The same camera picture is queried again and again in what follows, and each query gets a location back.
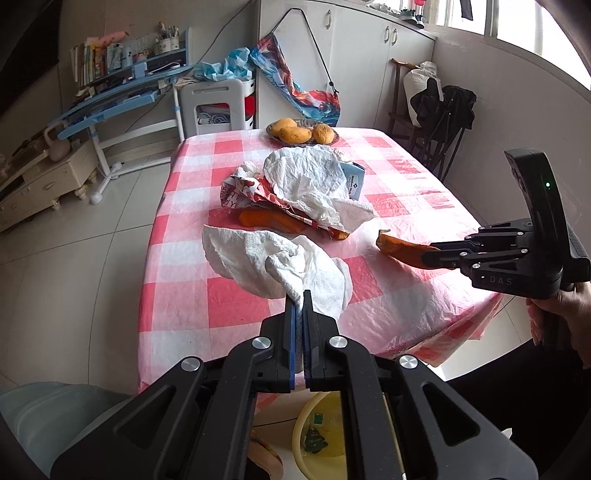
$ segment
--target plastic bag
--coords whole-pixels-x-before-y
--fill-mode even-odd
[[[323,90],[306,92],[291,77],[291,72],[274,33],[259,40],[252,49],[251,59],[265,77],[306,118],[336,127],[340,117],[337,92]]]
[[[435,65],[432,61],[424,61],[419,66],[419,69],[414,69],[408,72],[402,80],[402,83],[404,85],[404,92],[407,96],[408,114],[410,116],[411,122],[415,127],[420,127],[421,124],[417,120],[417,113],[411,106],[410,99],[417,93],[420,93],[427,88],[427,80],[429,78],[433,78],[437,81],[439,99],[443,101],[441,80],[437,78],[437,65]]]
[[[211,80],[221,82],[222,80],[239,79],[247,82],[252,79],[251,65],[248,63],[250,50],[248,48],[237,48],[232,50],[221,63],[207,63],[200,61],[193,69],[193,76],[197,80]]]

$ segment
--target pen holder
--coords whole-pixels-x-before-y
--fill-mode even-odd
[[[155,54],[156,55],[160,55],[161,53],[166,53],[170,50],[172,50],[171,48],[171,41],[174,40],[174,38],[163,38],[162,40],[157,40],[157,42],[154,45],[154,50],[155,50]]]

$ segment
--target black bag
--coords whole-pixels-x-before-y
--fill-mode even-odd
[[[410,99],[410,104],[417,113],[417,120],[425,130],[427,137],[443,143],[450,143],[462,129],[472,129],[476,95],[471,90],[447,85],[442,88],[443,101],[439,100],[439,90],[435,79],[427,80],[427,88]],[[449,116],[449,122],[442,117]]]

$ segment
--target roasted sweet potato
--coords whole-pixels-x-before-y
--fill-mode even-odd
[[[375,242],[384,255],[393,257],[411,267],[434,270],[433,267],[428,267],[423,263],[421,256],[425,252],[437,251],[439,250],[438,248],[431,247],[430,245],[412,244],[411,242],[400,240],[394,236],[385,235],[385,233],[389,231],[390,230],[380,230],[378,239]]]
[[[279,210],[259,207],[243,210],[238,220],[242,226],[264,226],[282,233],[302,233],[308,227],[304,222]]]

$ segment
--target shoe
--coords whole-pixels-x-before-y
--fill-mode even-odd
[[[425,23],[423,23],[423,16],[422,15],[415,15],[414,18],[416,19],[417,28],[425,28]]]
[[[404,20],[405,22],[415,22],[414,19],[414,10],[407,10],[406,8],[400,12],[398,16],[400,20]]]

